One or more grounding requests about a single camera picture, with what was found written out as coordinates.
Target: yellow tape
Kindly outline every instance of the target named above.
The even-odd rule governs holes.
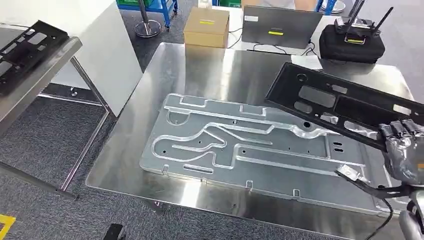
[[[11,229],[12,224],[15,222],[16,218],[13,216],[6,216],[0,214],[0,223],[4,224],[3,228],[0,230],[0,240],[6,236]]]
[[[358,44],[362,44],[364,42],[364,40],[355,40],[355,39],[348,39],[347,41],[349,43],[358,43]]]
[[[213,24],[214,24],[214,22],[213,22],[213,21],[200,21],[200,24],[213,25]]]
[[[284,33],[278,31],[268,31],[268,34],[283,36]]]

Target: laptop lid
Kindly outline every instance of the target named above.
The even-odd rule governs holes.
[[[241,40],[304,49],[323,14],[278,7],[244,6]]]

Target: white wall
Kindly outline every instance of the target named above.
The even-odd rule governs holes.
[[[117,116],[143,73],[114,0],[0,0],[0,23],[41,20],[81,39],[76,58]],[[87,88],[68,63],[54,83]]]

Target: stainless steel table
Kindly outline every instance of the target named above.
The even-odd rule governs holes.
[[[2,29],[0,42],[6,45],[21,32],[22,30]],[[29,72],[25,79],[22,80],[22,83],[18,85],[10,94],[0,96],[0,134],[2,134],[19,117],[19,115],[35,100],[36,97],[58,99],[104,107],[105,113],[103,114],[88,142],[84,146],[84,149],[80,153],[78,159],[76,160],[74,166],[70,170],[68,176],[60,188],[0,161],[0,171],[3,173],[19,178],[46,191],[59,194],[68,199],[76,199],[76,195],[67,192],[66,190],[85,155],[87,154],[90,146],[92,145],[96,135],[109,116],[109,113],[112,112],[109,106],[103,100],[102,96],[97,91],[96,87],[93,85],[90,78],[85,73],[83,67],[74,57],[74,54],[82,47],[82,45],[83,44],[78,37],[71,37],[46,60],[40,62],[33,71]],[[42,93],[42,90],[50,83],[52,78],[67,62],[71,62],[80,76],[84,79],[93,93],[99,99],[99,102]]]
[[[142,151],[169,93],[263,105],[286,55],[162,43],[103,147],[86,184],[143,199],[299,228],[364,239],[384,218],[312,205],[143,171]],[[394,66],[322,61],[325,72],[412,99]],[[376,239],[400,239],[392,220]]]

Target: black bag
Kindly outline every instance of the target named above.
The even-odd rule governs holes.
[[[319,37],[321,58],[375,64],[386,50],[380,36],[367,36],[362,45],[345,42],[345,37],[336,33],[334,25],[327,25]]]

